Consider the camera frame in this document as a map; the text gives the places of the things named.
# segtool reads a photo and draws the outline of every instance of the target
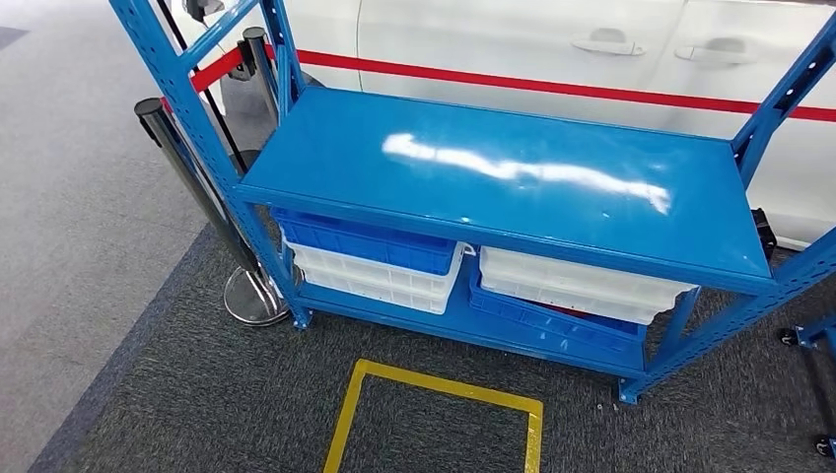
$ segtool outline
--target red retractable belt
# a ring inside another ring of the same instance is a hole
[[[267,47],[269,56],[273,56],[273,48]],[[376,61],[358,57],[327,54],[324,52],[299,50],[299,60],[304,64],[351,69],[357,71],[377,72],[397,76],[435,79],[439,81],[476,84],[481,86],[504,87],[524,91],[546,92],[550,94],[564,94],[567,96],[591,97],[611,101],[631,101],[635,103],[650,103],[655,105],[679,106],[700,110],[729,111],[732,113],[752,113],[759,103],[752,101],[729,101],[725,99],[710,99],[706,97],[679,96],[661,94],[657,92],[628,91],[623,89],[608,89],[605,87],[580,86],[576,84],[561,84],[557,82],[534,81],[514,77],[475,74],[471,72],[451,71],[434,67],[411,66],[394,62]],[[236,48],[224,54],[223,57],[210,64],[207,68],[192,76],[191,83],[194,90],[203,92],[210,85],[224,77],[227,73],[242,63],[241,52]],[[814,121],[836,122],[836,109],[815,106],[799,106],[790,115],[792,118]]]

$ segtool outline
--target white plastic bin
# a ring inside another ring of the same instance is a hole
[[[644,325],[695,286],[483,246],[482,289]]]
[[[285,241],[305,280],[317,286],[431,313],[444,313],[467,247],[458,243],[445,276]]]

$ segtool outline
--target yellow tape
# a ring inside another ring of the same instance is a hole
[[[337,473],[339,469],[342,454],[345,450],[345,443],[348,440],[348,432],[351,430],[351,422],[354,419],[354,412],[357,410],[357,402],[360,399],[363,376],[366,374],[373,374],[393,381],[527,412],[528,432],[525,442],[524,473],[538,473],[540,471],[540,445],[542,443],[543,431],[542,402],[507,392],[496,391],[458,381],[450,381],[449,379],[442,379],[428,374],[411,372],[360,359],[354,365],[354,372],[352,372],[351,380],[348,382],[345,401],[343,401],[342,411],[340,411],[340,416],[337,420],[337,427],[334,429],[334,438],[331,440],[331,448],[328,451],[328,457],[325,460],[325,468],[322,470],[322,473]]]
[[[357,410],[357,401],[360,400],[360,388],[363,383],[363,376],[366,374],[366,360],[358,360],[354,365],[354,372],[351,380],[348,381],[348,389],[345,391],[345,400],[342,403],[340,417],[337,420],[337,427],[334,429],[334,438],[331,440],[331,448],[328,451],[328,458],[325,460],[325,468],[322,473],[337,473],[342,453],[345,450],[345,442],[348,441],[348,431],[351,429],[351,421],[354,419],[354,411]]]

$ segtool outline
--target shelf tier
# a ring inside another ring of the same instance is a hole
[[[628,378],[644,376],[644,349],[640,343],[629,346],[623,352],[604,351],[471,308],[468,303],[468,275],[473,264],[476,264],[473,258],[464,258],[447,310],[441,315],[373,301],[307,283],[303,283],[300,288],[300,303],[310,308],[361,320],[597,372]]]
[[[722,140],[311,87],[236,191],[736,292],[775,287]]]

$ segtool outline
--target stanchion post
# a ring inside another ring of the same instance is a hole
[[[265,38],[266,32],[262,27],[250,27],[244,30],[244,41],[246,41],[247,52],[252,55],[251,58],[244,58],[244,64],[249,63],[247,64],[250,66],[249,73],[258,81],[258,87],[261,89],[261,94],[267,103],[267,110],[270,112],[270,116],[274,122],[278,124],[278,84],[276,83],[273,61],[267,57],[267,52],[264,49],[266,45]]]
[[[286,318],[289,311],[283,301],[274,295],[271,285],[266,282],[255,254],[241,238],[241,234],[223,208],[223,201],[211,188],[211,181],[204,176],[205,184],[201,182],[200,163],[193,159],[171,116],[163,107],[163,101],[156,98],[145,99],[134,106],[134,112],[149,136],[163,150],[177,176],[240,266],[224,290],[224,300],[229,313],[238,320],[255,326],[268,325]]]

